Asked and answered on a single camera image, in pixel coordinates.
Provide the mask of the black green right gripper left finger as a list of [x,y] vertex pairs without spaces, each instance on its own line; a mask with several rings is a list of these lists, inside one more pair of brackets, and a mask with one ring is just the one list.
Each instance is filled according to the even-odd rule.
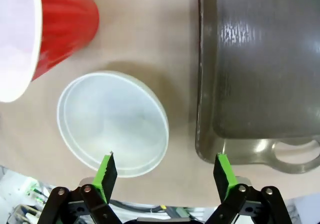
[[80,217],[90,216],[95,224],[119,224],[109,206],[117,175],[113,153],[105,155],[91,184],[74,190],[58,186],[51,191],[39,222],[76,224]]

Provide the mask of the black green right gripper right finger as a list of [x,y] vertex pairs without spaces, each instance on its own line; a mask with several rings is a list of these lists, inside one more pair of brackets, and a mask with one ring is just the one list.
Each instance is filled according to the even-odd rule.
[[207,224],[234,224],[239,216],[250,217],[255,224],[291,224],[292,220],[279,189],[261,190],[240,183],[226,154],[215,157],[213,177],[221,204],[207,219]]

